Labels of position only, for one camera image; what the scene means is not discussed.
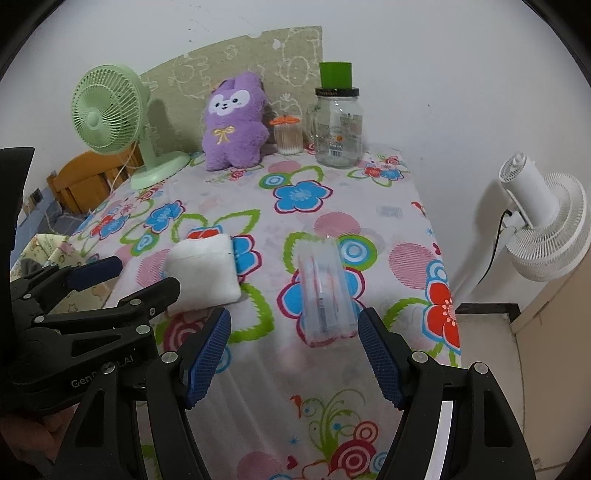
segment human hand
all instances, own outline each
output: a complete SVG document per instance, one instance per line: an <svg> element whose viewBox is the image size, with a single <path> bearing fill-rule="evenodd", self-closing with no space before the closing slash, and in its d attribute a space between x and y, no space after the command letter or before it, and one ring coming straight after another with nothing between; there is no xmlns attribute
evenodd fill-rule
<svg viewBox="0 0 591 480"><path fill-rule="evenodd" d="M43 417L41 422L7 415L0 418L0 434L18 460L27 461L29 452L34 451L54 461L74 412L70 407Z"/></svg>

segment fan base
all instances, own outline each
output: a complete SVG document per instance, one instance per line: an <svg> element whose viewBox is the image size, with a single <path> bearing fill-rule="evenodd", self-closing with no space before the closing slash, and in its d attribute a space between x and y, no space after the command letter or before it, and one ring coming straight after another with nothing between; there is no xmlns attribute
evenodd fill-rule
<svg viewBox="0 0 591 480"><path fill-rule="evenodd" d="M157 158L159 165L146 169L139 169L131 177L131 189L142 190L156 183L172 177L176 172L185 168L191 158L184 152L165 153Z"/></svg>

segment clear plastic package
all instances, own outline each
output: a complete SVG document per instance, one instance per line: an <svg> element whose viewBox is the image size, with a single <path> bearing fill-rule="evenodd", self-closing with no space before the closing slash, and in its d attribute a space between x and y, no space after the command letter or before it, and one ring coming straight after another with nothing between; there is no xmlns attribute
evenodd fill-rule
<svg viewBox="0 0 591 480"><path fill-rule="evenodd" d="M303 312L301 327L310 346L322 346L335 338L357 334L345 270L333 238L298 243Z"/></svg>

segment wooden bed frame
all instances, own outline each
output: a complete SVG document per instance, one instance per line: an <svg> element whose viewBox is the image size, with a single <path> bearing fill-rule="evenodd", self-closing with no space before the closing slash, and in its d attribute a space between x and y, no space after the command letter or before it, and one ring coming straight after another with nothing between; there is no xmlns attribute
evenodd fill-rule
<svg viewBox="0 0 591 480"><path fill-rule="evenodd" d="M117 177L128 158L127 166ZM115 190L143 164L135 145L117 155L88 151L70 160L57 175L49 175L47 184L64 210L87 215L108 198L113 182Z"/></svg>

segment jar label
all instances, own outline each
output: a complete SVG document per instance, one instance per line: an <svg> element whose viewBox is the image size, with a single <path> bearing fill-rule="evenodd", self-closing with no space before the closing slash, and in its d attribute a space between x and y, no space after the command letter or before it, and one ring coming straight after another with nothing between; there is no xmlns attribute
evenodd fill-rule
<svg viewBox="0 0 591 480"><path fill-rule="evenodd" d="M362 149L361 115L341 115L332 125L317 125L316 151L333 158L356 157Z"/></svg>

